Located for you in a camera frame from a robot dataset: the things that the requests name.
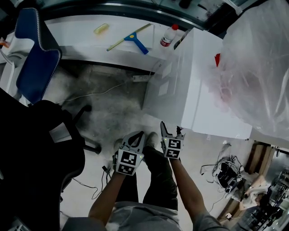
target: black pants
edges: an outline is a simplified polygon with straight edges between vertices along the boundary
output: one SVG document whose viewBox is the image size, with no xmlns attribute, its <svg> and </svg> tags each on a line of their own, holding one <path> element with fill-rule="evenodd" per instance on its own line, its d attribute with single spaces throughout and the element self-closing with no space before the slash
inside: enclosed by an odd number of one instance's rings
<svg viewBox="0 0 289 231">
<path fill-rule="evenodd" d="M 177 186 L 172 178 L 172 169 L 167 158 L 152 147 L 143 150 L 144 161 L 151 172 L 151 180 L 143 203 L 177 210 Z M 136 173 L 126 176 L 121 185 L 116 202 L 138 202 Z"/>
</svg>

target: red label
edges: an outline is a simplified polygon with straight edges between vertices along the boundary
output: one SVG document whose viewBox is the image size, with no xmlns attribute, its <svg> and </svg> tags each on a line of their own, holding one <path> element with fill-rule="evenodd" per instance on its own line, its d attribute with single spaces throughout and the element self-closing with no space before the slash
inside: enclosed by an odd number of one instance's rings
<svg viewBox="0 0 289 231">
<path fill-rule="evenodd" d="M 215 61 L 216 61 L 216 66 L 217 66 L 217 67 L 218 67 L 219 62 L 220 62 L 220 57 L 221 57 L 221 54 L 220 54 L 220 53 L 215 55 Z"/>
<path fill-rule="evenodd" d="M 164 40 L 161 40 L 162 46 L 169 46 L 171 43 L 170 42 L 165 42 Z"/>
</svg>

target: gray shirt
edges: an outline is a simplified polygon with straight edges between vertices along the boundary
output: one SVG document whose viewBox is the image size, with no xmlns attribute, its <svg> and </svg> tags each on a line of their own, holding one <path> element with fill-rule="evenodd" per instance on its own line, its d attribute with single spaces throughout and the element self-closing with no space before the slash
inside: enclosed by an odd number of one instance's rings
<svg viewBox="0 0 289 231">
<path fill-rule="evenodd" d="M 69 218 L 63 231 L 181 231 L 177 211 L 149 204 L 118 202 L 106 225 L 89 217 Z M 196 218 L 194 231 L 228 231 L 208 212 Z"/>
</svg>

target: forearm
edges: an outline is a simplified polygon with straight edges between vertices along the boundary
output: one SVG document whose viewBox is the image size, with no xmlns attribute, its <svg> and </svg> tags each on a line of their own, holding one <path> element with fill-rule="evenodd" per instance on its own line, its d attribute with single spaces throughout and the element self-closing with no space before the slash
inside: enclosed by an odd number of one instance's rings
<svg viewBox="0 0 289 231">
<path fill-rule="evenodd" d="M 251 187 L 254 188 L 254 187 L 258 187 L 260 186 L 263 181 L 265 180 L 264 176 L 263 175 L 259 175 L 251 184 Z"/>
<path fill-rule="evenodd" d="M 206 211 L 203 196 L 182 163 L 177 159 L 170 159 L 170 162 L 181 199 L 194 222 L 196 215 Z"/>
<path fill-rule="evenodd" d="M 103 192 L 93 203 L 89 217 L 100 220 L 104 225 L 107 224 L 125 176 L 119 173 L 113 174 Z"/>
<path fill-rule="evenodd" d="M 241 201 L 241 202 L 239 203 L 239 209 L 240 209 L 240 211 L 245 210 L 245 207 L 244 207 L 244 205 L 243 205 L 243 201 Z"/>
</svg>

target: chair backrest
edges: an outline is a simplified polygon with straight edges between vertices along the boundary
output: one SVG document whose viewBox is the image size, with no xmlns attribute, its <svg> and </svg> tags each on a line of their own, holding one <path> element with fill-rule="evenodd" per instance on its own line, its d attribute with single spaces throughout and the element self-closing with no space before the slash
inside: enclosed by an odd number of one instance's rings
<svg viewBox="0 0 289 231">
<path fill-rule="evenodd" d="M 47 25 L 40 20 L 35 8 L 20 10 L 15 36 L 34 41 L 34 46 L 25 60 L 16 83 L 19 92 L 34 104 L 43 98 L 62 57 L 62 52 Z"/>
<path fill-rule="evenodd" d="M 54 143 L 49 130 L 63 120 L 73 124 L 72 117 L 49 101 L 25 107 L 2 89 L 0 102 L 0 230 L 12 216 L 31 231 L 59 230 L 60 194 L 82 172 L 85 156 L 79 134 Z"/>
</svg>

